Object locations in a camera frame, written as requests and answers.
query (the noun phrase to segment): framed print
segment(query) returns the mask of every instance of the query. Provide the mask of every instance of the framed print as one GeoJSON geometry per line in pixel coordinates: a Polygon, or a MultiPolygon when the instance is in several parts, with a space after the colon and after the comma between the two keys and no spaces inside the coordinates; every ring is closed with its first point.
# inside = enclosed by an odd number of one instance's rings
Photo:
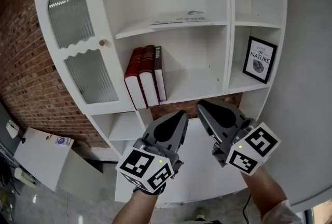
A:
{"type": "Polygon", "coordinates": [[[276,48],[274,44],[250,36],[243,73],[267,84],[276,48]]]}

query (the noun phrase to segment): black cable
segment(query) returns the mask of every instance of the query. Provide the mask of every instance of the black cable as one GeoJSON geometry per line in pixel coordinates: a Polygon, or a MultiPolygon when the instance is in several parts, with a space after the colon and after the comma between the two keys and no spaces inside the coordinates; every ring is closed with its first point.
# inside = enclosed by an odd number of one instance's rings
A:
{"type": "Polygon", "coordinates": [[[15,185],[14,185],[10,180],[9,180],[9,182],[10,182],[11,186],[14,188],[14,190],[16,191],[16,193],[17,193],[18,195],[20,195],[20,193],[16,190],[15,185]]]}
{"type": "Polygon", "coordinates": [[[248,216],[245,214],[245,209],[246,209],[246,207],[247,207],[248,204],[249,204],[250,198],[251,198],[251,195],[249,195],[248,201],[247,201],[247,203],[245,204],[245,206],[244,206],[244,208],[243,208],[243,210],[242,210],[242,214],[243,214],[244,219],[245,219],[245,221],[247,222],[247,224],[249,224],[249,219],[248,219],[248,216]]]}

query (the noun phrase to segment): white wall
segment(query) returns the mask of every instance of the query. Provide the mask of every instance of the white wall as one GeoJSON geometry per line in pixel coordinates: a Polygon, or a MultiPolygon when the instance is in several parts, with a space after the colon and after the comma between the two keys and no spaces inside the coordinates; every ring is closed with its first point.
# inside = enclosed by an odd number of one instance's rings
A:
{"type": "Polygon", "coordinates": [[[282,140],[268,166],[295,210],[332,198],[332,0],[288,0],[284,48],[261,121],[282,140]]]}

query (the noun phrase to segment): ribbed glass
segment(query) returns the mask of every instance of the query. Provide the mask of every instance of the ribbed glass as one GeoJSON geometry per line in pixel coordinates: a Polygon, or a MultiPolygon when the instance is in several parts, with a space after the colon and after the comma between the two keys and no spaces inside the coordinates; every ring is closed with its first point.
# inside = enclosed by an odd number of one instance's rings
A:
{"type": "Polygon", "coordinates": [[[79,53],[66,60],[74,81],[88,104],[118,101],[100,50],[79,53]]]}
{"type": "Polygon", "coordinates": [[[49,0],[48,11],[60,48],[94,36],[86,0],[49,0]]]}

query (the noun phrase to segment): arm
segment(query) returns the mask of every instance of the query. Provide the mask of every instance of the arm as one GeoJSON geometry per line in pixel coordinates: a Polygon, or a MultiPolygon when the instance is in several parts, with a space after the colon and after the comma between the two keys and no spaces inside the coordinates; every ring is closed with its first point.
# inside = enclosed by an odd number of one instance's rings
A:
{"type": "Polygon", "coordinates": [[[283,189],[263,167],[260,167],[252,176],[241,174],[262,217],[287,199],[283,189]]]}
{"type": "Polygon", "coordinates": [[[158,195],[136,191],[129,202],[120,210],[113,224],[148,224],[155,208],[158,195]]]}

